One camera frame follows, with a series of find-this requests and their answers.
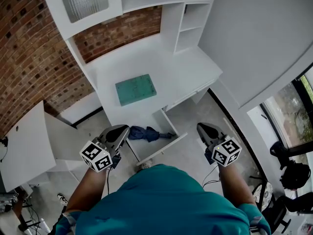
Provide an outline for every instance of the shoe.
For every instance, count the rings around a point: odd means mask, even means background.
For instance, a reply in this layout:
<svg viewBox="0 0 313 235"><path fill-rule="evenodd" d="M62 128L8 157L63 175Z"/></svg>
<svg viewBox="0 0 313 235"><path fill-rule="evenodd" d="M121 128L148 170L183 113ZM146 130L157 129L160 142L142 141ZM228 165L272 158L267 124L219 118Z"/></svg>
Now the shoe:
<svg viewBox="0 0 313 235"><path fill-rule="evenodd" d="M141 164L141 169L143 170L143 169L148 169L148 168L150 168L150 167L152 167L153 166L153 160L152 159L149 159L147 162L145 162L145 163L143 163L143 164Z"/></svg>
<svg viewBox="0 0 313 235"><path fill-rule="evenodd" d="M60 200L61 204L62 204L63 206L67 206L67 204L68 204L67 198L65 198L64 195L61 194L61 193L58 193L57 196L58 196L58 199Z"/></svg>

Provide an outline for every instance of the tiled floor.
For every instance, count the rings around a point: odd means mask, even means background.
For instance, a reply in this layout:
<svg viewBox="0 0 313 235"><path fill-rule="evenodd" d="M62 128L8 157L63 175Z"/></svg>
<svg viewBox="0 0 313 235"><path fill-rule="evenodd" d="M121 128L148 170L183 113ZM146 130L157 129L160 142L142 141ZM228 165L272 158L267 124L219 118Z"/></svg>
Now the tiled floor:
<svg viewBox="0 0 313 235"><path fill-rule="evenodd" d="M203 150L197 142L199 138L196 131L197 123L209 122L218 125L225 133L237 139L238 134L233 132L233 128L226 119L226 116L208 93L206 93L198 105L188 99L168 111L167 116L180 133L187 132L188 135L168 148L164 155L157 155L154 158L155 164L176 166L186 171L202 184L205 176L212 171L216 165L210 165L206 161ZM90 139L93 139L109 125L110 123L105 113L102 111L78 125L77 128L81 132L89 133ZM244 179L251 185L251 189L253 189L259 182L250 181L249 176L258 176L259 172L245 145L241 140L239 140L239 142L243 150L236 162L236 166ZM116 191L125 181L135 174L134 169L137 160L128 146L125 145L123 147L121 155L121 162L109 176L110 192ZM81 166L75 168L72 171L75 177L73 177L70 172L49 172L48 176L50 182L34 189L34 193L32 194L34 209L38 212L39 217L42 217L46 221L48 227L52 228L62 210L62 206L56 194L62 192L66 197L70 198L87 168L87 165L83 163ZM217 169L205 180L206 182L212 179L218 180ZM205 187L205 190L222 194L220 183L209 184Z"/></svg>

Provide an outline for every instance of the green board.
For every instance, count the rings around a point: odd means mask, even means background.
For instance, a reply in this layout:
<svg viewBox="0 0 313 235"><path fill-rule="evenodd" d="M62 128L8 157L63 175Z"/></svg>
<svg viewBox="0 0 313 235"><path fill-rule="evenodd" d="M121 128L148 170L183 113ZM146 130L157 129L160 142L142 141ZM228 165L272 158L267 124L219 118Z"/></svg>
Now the green board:
<svg viewBox="0 0 313 235"><path fill-rule="evenodd" d="M157 94L149 74L116 83L115 87L121 106L134 103Z"/></svg>

